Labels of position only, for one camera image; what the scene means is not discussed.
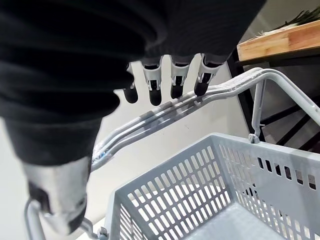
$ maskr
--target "shopping basket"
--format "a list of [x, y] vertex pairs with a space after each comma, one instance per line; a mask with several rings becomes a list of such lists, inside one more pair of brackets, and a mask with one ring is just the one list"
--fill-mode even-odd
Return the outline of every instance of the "shopping basket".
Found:
[[123, 147], [218, 99], [255, 86], [249, 138], [213, 133], [115, 190], [110, 240], [318, 240], [320, 155], [260, 142], [266, 81], [320, 125], [320, 108], [284, 74], [253, 68], [198, 97], [190, 92], [134, 119], [97, 145], [92, 171]]

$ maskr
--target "ventilation hole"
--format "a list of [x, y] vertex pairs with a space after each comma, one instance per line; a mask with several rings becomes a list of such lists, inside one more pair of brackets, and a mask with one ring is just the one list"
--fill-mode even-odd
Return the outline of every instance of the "ventilation hole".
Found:
[[175, 191], [174, 191], [172, 188], [170, 188], [169, 193], [171, 194], [171, 196], [172, 196], [172, 198], [173, 198], [173, 200], [174, 200], [175, 202], [178, 202], [178, 201], [179, 201], [179, 199], [178, 199]]
[[202, 183], [202, 184], [205, 184], [206, 181], [205, 181], [204, 176], [202, 175], [202, 172], [201, 172], [201, 171], [198, 171], [197, 173], [198, 173], [198, 176], [199, 176], [199, 178], [200, 178], [201, 183]]
[[222, 154], [222, 157], [225, 159], [226, 158], [226, 154], [225, 154], [225, 150], [224, 148], [219, 144], [219, 148], [220, 148], [220, 151], [221, 151], [221, 154]]
[[225, 189], [225, 188], [226, 188], [226, 185], [225, 185], [225, 182], [224, 182], [222, 176], [219, 176], [218, 179], [219, 179], [219, 181], [220, 181], [220, 183], [221, 183], [221, 187], [222, 187], [223, 189]]
[[290, 239], [291, 240], [294, 240], [295, 238], [294, 238], [294, 232], [292, 231], [292, 229], [291, 228], [288, 228], [289, 229], [289, 236], [290, 236]]
[[310, 238], [310, 231], [309, 228], [307, 228], [306, 226], [304, 227], [304, 235], [309, 239]]
[[281, 170], [280, 170], [280, 166], [279, 164], [274, 164], [274, 167], [275, 167], [275, 172], [276, 174], [278, 174], [279, 176], [281, 176]]
[[219, 170], [219, 167], [218, 167], [216, 161], [213, 162], [213, 166], [214, 166], [214, 169], [215, 169], [216, 174], [219, 175], [219, 174], [220, 174], [220, 170]]
[[174, 229], [176, 230], [176, 232], [179, 234], [179, 237], [182, 238], [184, 235], [182, 234], [182, 231], [180, 230], [180, 228], [178, 226], [174, 226]]
[[181, 227], [183, 228], [183, 230], [185, 231], [185, 233], [189, 233], [189, 230], [188, 230], [188, 228], [187, 228], [187, 226], [186, 226], [186, 224], [185, 224], [185, 222], [184, 221], [182, 221], [182, 222], [180, 222], [180, 224], [181, 224]]
[[208, 150], [208, 153], [210, 155], [211, 160], [215, 159], [214, 153], [212, 152], [211, 146], [208, 146], [206, 148]]
[[180, 214], [179, 214], [179, 212], [178, 212], [178, 210], [177, 210], [177, 208], [175, 206], [172, 208], [172, 211], [173, 211], [174, 215], [176, 216], [176, 218], [178, 220], [180, 220], [181, 216], [180, 216]]
[[204, 160], [202, 159], [202, 156], [201, 156], [200, 152], [196, 153], [196, 157], [198, 158], [199, 164], [201, 166], [205, 165]]
[[160, 229], [161, 232], [163, 232], [165, 230], [165, 228], [162, 226], [162, 224], [160, 223], [160, 221], [158, 220], [158, 218], [156, 218], [154, 220], [154, 223], [158, 226], [158, 228]]
[[176, 181], [175, 176], [174, 176], [174, 174], [172, 173], [172, 171], [169, 169], [168, 171], [166, 171], [166, 173], [168, 174], [171, 182], [172, 182], [173, 184], [175, 184], [177, 181]]
[[159, 235], [159, 232], [158, 230], [155, 228], [154, 224], [152, 222], [150, 222], [149, 224], [149, 227], [151, 228], [152, 232], [157, 236]]
[[284, 166], [284, 172], [285, 172], [285, 176], [287, 179], [291, 180], [291, 172], [290, 172], [290, 168], [287, 166]]
[[236, 161], [235, 160], [235, 155], [234, 155], [232, 149], [230, 149], [229, 147], [227, 147], [226, 149], [228, 149], [229, 156], [230, 156], [230, 161], [235, 162]]
[[167, 203], [171, 206], [173, 204], [173, 202], [172, 202], [171, 198], [169, 197], [169, 194], [167, 192], [165, 192], [163, 194], [163, 196], [164, 196], [165, 200], [167, 201]]
[[258, 163], [259, 163], [260, 168], [264, 169], [264, 166], [262, 164], [262, 160], [260, 157], [258, 157]]
[[189, 204], [188, 204], [187, 200], [183, 200], [183, 201], [182, 201], [182, 203], [183, 203], [183, 205], [184, 205], [184, 207], [185, 207], [186, 211], [187, 211], [188, 213], [191, 213], [191, 208], [190, 208], [190, 206], [189, 206]]
[[199, 199], [197, 193], [194, 193], [194, 194], [193, 194], [193, 197], [194, 197], [196, 203], [198, 204], [198, 206], [200, 206], [200, 205], [201, 205], [201, 202], [200, 202], [200, 199]]
[[144, 193], [144, 195], [146, 196], [147, 199], [151, 198], [151, 194], [149, 192], [149, 190], [147, 189], [146, 185], [142, 185], [141, 186], [141, 190]]
[[216, 201], [216, 204], [217, 204], [218, 208], [221, 210], [221, 209], [222, 209], [222, 205], [221, 205], [221, 203], [220, 203], [220, 201], [219, 201], [219, 198], [216, 197], [216, 198], [215, 198], [215, 201]]
[[195, 215], [191, 214], [191, 220], [193, 221], [193, 224], [194, 224], [196, 227], [198, 227], [198, 226], [199, 226], [199, 223], [198, 223], [198, 221], [197, 221], [197, 219], [196, 219]]
[[204, 220], [202, 219], [199, 211], [196, 211], [196, 212], [195, 212], [195, 215], [196, 215], [196, 217], [198, 218], [198, 220], [199, 220], [200, 223], [203, 223], [203, 222], [204, 222]]
[[205, 149], [202, 149], [202, 150], [201, 150], [201, 153], [202, 153], [202, 155], [203, 155], [203, 158], [204, 158], [205, 162], [208, 163], [208, 162], [209, 162], [209, 157], [208, 157], [208, 155], [207, 155], [206, 150], [205, 150]]
[[300, 233], [300, 224], [297, 220], [294, 220], [295, 229]]
[[189, 228], [190, 228], [191, 230], [195, 229], [194, 226], [192, 225], [190, 219], [189, 219], [188, 217], [185, 219], [185, 221], [186, 221], [186, 223], [188, 224], [188, 226], [189, 226]]
[[191, 161], [192, 161], [192, 163], [193, 163], [194, 168], [195, 168], [195, 169], [198, 169], [198, 168], [199, 168], [199, 165], [198, 165], [198, 162], [197, 162], [195, 156], [192, 155], [190, 158], [191, 158]]
[[299, 184], [303, 185], [303, 184], [304, 184], [304, 181], [303, 181], [303, 178], [302, 178], [302, 173], [301, 173], [301, 171], [295, 170], [295, 176], [296, 176], [296, 181], [297, 181]]
[[143, 204], [146, 202], [146, 199], [144, 198], [144, 196], [141, 194], [141, 192], [136, 189], [134, 190], [134, 193], [136, 194], [136, 196], [139, 198], [139, 201]]
[[183, 189], [185, 195], [188, 195], [188, 194], [189, 194], [189, 190], [188, 190], [188, 187], [189, 187], [189, 186], [187, 187], [187, 185], [185, 184], [184, 181], [180, 182], [180, 186], [181, 186], [181, 188]]
[[169, 211], [166, 211], [165, 214], [172, 224], [176, 223], [176, 221], [174, 220], [174, 217], [171, 215], [171, 213]]
[[211, 203], [211, 206], [212, 206], [214, 212], [217, 213], [217, 212], [218, 212], [218, 209], [217, 209], [217, 207], [216, 207], [215, 202], [214, 202], [213, 200], [211, 200], [210, 203]]
[[172, 229], [169, 230], [169, 233], [171, 234], [171, 236], [173, 237], [173, 239], [178, 239], [175, 231], [173, 231]]
[[288, 215], [285, 215], [285, 216], [286, 216], [286, 223], [288, 224], [288, 226], [292, 227], [290, 216]]
[[126, 210], [126, 208], [122, 205], [122, 203], [120, 204], [121, 209], [123, 210], [123, 212], [126, 214], [126, 216], [128, 218], [131, 218], [131, 215], [128, 213], [128, 211]]
[[238, 192], [237, 191], [234, 191], [234, 192], [236, 194], [236, 197], [238, 198], [238, 202], [241, 203]]
[[141, 217], [147, 222], [149, 221], [149, 218], [147, 216], [147, 214], [145, 213], [145, 211], [142, 208], [138, 209], [138, 212], [140, 213]]
[[152, 211], [151, 207], [149, 204], [144, 205], [145, 210], [149, 213], [150, 217], [153, 218], [155, 217], [155, 213]]
[[128, 223], [130, 222], [130, 218], [124, 214], [122, 209], [120, 210], [120, 218]]
[[214, 178], [216, 175], [215, 175], [214, 169], [212, 168], [211, 164], [208, 165], [208, 169], [209, 169], [209, 172], [211, 174], [211, 177]]
[[243, 152], [242, 155], [243, 155], [243, 158], [244, 158], [244, 160], [245, 160], [245, 162], [246, 162], [247, 167], [250, 168], [250, 165], [252, 164], [252, 161], [251, 161], [251, 159], [250, 159], [249, 154], [246, 153], [246, 152]]
[[315, 176], [308, 174], [309, 187], [316, 190], [316, 179]]
[[164, 184], [167, 186], [167, 188], [170, 187], [170, 182], [169, 182], [167, 176], [164, 173], [162, 173], [160, 176], [161, 176]]
[[189, 197], [188, 197], [188, 200], [189, 200], [189, 203], [190, 203], [191, 207], [192, 207], [193, 209], [196, 209], [197, 206], [196, 206], [196, 204], [195, 204], [194, 199], [193, 199], [191, 196], [189, 196]]
[[127, 239], [130, 239], [130, 238], [127, 238], [127, 237], [125, 237], [125, 235], [123, 234], [123, 232], [120, 230], [120, 239], [121, 240], [127, 240]]
[[275, 216], [276, 215], [276, 210], [275, 210], [274, 206], [270, 205], [270, 208], [271, 208], [272, 215]]
[[182, 199], [184, 197], [184, 194], [182, 193], [180, 187], [178, 185], [176, 185], [175, 189], [176, 189], [177, 193], [179, 194], [179, 197]]
[[207, 195], [207, 197], [208, 197], [208, 199], [211, 199], [211, 193], [210, 193], [210, 191], [209, 191], [209, 188], [208, 188], [208, 186], [204, 186], [204, 191], [205, 191], [205, 193], [206, 193], [206, 195]]
[[195, 190], [193, 183], [191, 182], [190, 178], [185, 179], [186, 184], [188, 184], [190, 190], [193, 192]]
[[218, 180], [217, 180], [217, 179], [213, 180], [213, 183], [214, 183], [214, 185], [217, 187], [218, 192], [220, 193], [220, 192], [221, 192], [221, 189], [220, 189], [220, 185], [219, 185], [219, 183], [218, 183]]
[[266, 169], [268, 169], [269, 172], [272, 172], [270, 161], [265, 160], [265, 164], [266, 164]]
[[178, 168], [177, 168], [176, 166], [174, 166], [174, 167], [172, 168], [172, 170], [173, 170], [173, 172], [174, 172], [174, 174], [175, 174], [176, 178], [177, 178], [178, 180], [181, 180], [181, 179], [182, 179], [182, 176], [181, 176], [181, 174], [180, 174], [180, 172], [179, 172]]
[[128, 232], [128, 233], [132, 233], [132, 230], [129, 229], [129, 225], [127, 222], [123, 221], [122, 219], [120, 219], [120, 224], [123, 226], [123, 228]]
[[207, 200], [206, 200], [206, 197], [204, 195], [204, 192], [200, 189], [198, 193], [199, 193], [199, 195], [201, 197], [202, 202], [205, 203]]
[[208, 219], [208, 216], [207, 216], [207, 213], [206, 213], [205, 209], [204, 209], [203, 207], [201, 207], [201, 208], [200, 208], [200, 211], [201, 211], [202, 216], [204, 217], [204, 219], [207, 220], [207, 219]]
[[193, 172], [193, 169], [190, 165], [190, 162], [188, 159], [184, 160], [184, 164], [186, 165], [186, 168], [188, 169], [189, 173], [191, 174]]
[[161, 211], [160, 211], [160, 208], [158, 207], [158, 205], [156, 204], [155, 200], [152, 200], [151, 201], [151, 205], [153, 207], [153, 209], [156, 211], [157, 214], [159, 214]]
[[164, 201], [162, 200], [162, 198], [161, 198], [160, 196], [158, 196], [158, 197], [156, 198], [156, 200], [158, 201], [159, 205], [161, 206], [161, 208], [162, 208], [163, 210], [166, 210], [166, 209], [167, 209], [166, 204], [164, 203]]
[[180, 163], [178, 164], [178, 166], [179, 166], [179, 168], [180, 168], [180, 170], [181, 170], [182, 175], [183, 175], [184, 177], [187, 176], [188, 173], [187, 173], [187, 170], [185, 169], [184, 164], [183, 164], [182, 162], [180, 162]]
[[284, 225], [282, 222], [280, 222], [280, 227], [281, 227], [281, 229], [282, 229], [283, 236], [287, 239], [288, 236], [287, 236], [286, 227], [285, 227], [285, 225]]
[[178, 203], [177, 206], [178, 206], [178, 208], [180, 210], [180, 213], [185, 217], [187, 214], [186, 214], [186, 211], [185, 211], [184, 207], [182, 206], [182, 204]]
[[152, 183], [152, 181], [148, 181], [148, 186], [149, 188], [151, 189], [152, 193], [154, 195], [157, 195], [158, 194], [158, 191], [156, 191], [156, 187], [154, 186], [154, 184]]
[[161, 191], [165, 190], [165, 187], [164, 187], [164, 185], [162, 184], [162, 182], [160, 181], [160, 178], [159, 178], [159, 177], [156, 177], [156, 178], [154, 179], [154, 181], [155, 181], [155, 183], [158, 185], [158, 187], [159, 187], [159, 189], [160, 189]]
[[276, 218], [273, 218], [273, 221], [274, 221], [274, 226], [275, 226], [275, 229], [278, 233], [280, 233], [280, 228], [279, 228], [279, 225], [278, 225], [278, 220]]
[[163, 236], [165, 237], [166, 240], [172, 240], [167, 232]]
[[226, 147], [223, 146], [223, 145], [222, 145], [222, 147], [223, 147], [224, 152], [225, 152], [225, 158], [226, 158], [227, 160], [229, 160], [229, 155], [228, 155], [228, 152], [227, 152], [227, 150], [226, 150]]
[[221, 199], [222, 205], [226, 207], [227, 204], [223, 194], [220, 194], [220, 199]]
[[210, 176], [209, 176], [209, 173], [208, 173], [208, 170], [207, 170], [207, 168], [203, 168], [202, 169], [202, 171], [203, 171], [203, 174], [204, 174], [204, 176], [205, 176], [205, 179], [207, 180], [207, 181], [210, 181]]
[[139, 206], [138, 201], [136, 200], [136, 198], [134, 197], [134, 195], [133, 195], [132, 193], [129, 193], [129, 194], [128, 194], [128, 198], [130, 199], [130, 201], [132, 202], [132, 204], [133, 204], [135, 207], [138, 207], [138, 206]]
[[124, 237], [124, 239], [131, 239], [130, 234], [127, 232], [127, 230], [122, 225], [120, 225], [120, 231], [122, 232], [123, 236], [126, 236], [126, 237]]
[[226, 163], [226, 169], [228, 170], [228, 173], [229, 174], [233, 174], [233, 172], [231, 171], [232, 169], [231, 169], [231, 166], [230, 166], [230, 162], [225, 162]]
[[191, 179], [194, 182], [195, 187], [199, 188], [200, 186], [199, 186], [198, 180], [196, 178], [196, 175], [191, 175]]

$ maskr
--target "white floor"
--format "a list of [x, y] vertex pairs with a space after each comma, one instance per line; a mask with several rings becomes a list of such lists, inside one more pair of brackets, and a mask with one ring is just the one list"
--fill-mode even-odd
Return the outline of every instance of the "white floor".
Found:
[[[199, 61], [200, 56], [197, 55], [191, 63], [184, 93], [194, 88]], [[138, 90], [138, 102], [136, 104], [127, 103], [122, 91], [117, 91], [121, 104], [114, 113], [103, 119], [97, 141], [101, 141], [113, 129], [154, 108], [149, 102], [149, 92], [139, 63], [133, 65], [133, 72]], [[170, 74], [170, 59], [165, 56], [162, 62], [162, 103], [171, 99]], [[230, 78], [229, 69], [224, 65], [211, 84], [225, 82]], [[24, 203], [28, 196], [27, 185], [3, 124], [1, 128], [0, 176], [2, 181], [0, 181], [0, 189], [5, 197], [0, 199], [0, 213], [6, 217], [0, 220], [2, 230], [0, 239], [9, 239], [12, 232], [15, 233], [15, 238], [25, 239], [22, 216]], [[119, 151], [107, 165], [90, 176], [87, 186], [86, 217], [94, 223], [101, 220], [107, 209], [109, 195], [114, 189], [213, 132], [240, 137], [248, 136], [248, 129], [237, 97], [209, 103], [179, 122]], [[61, 237], [46, 226], [45, 233], [48, 240], [75, 239], [81, 234], [80, 231], [77, 231], [71, 236]]]

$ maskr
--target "black fingertip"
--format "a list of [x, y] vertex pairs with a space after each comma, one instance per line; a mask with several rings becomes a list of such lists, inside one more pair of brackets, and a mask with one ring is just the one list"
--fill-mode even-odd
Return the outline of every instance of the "black fingertip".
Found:
[[194, 85], [194, 93], [200, 97], [203, 96], [208, 90], [209, 84], [204, 82], [196, 82]]
[[135, 86], [133, 88], [123, 89], [123, 93], [128, 103], [134, 104], [138, 101], [138, 93]]
[[180, 98], [183, 94], [184, 91], [184, 86], [180, 86], [180, 85], [171, 85], [171, 98], [172, 99], [177, 99]]
[[161, 90], [151, 90], [149, 91], [150, 103], [153, 106], [159, 106], [161, 104]]

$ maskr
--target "gray wall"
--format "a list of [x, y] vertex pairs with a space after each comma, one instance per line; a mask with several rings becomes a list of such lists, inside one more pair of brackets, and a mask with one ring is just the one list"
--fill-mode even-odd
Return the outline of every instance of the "gray wall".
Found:
[[[258, 35], [261, 31], [271, 31], [285, 21], [292, 20], [302, 10], [313, 10], [319, 5], [320, 0], [268, 0], [240, 42]], [[251, 67], [269, 68], [269, 64], [257, 64]], [[320, 95], [319, 65], [275, 67], [275, 69], [286, 74], [309, 97]], [[262, 118], [294, 105], [293, 101], [273, 82], [267, 83], [263, 104]], [[299, 111], [266, 126], [264, 128], [266, 140], [270, 143], [277, 142], [303, 115], [304, 112]], [[286, 146], [299, 148], [318, 131], [320, 127], [310, 120]]]

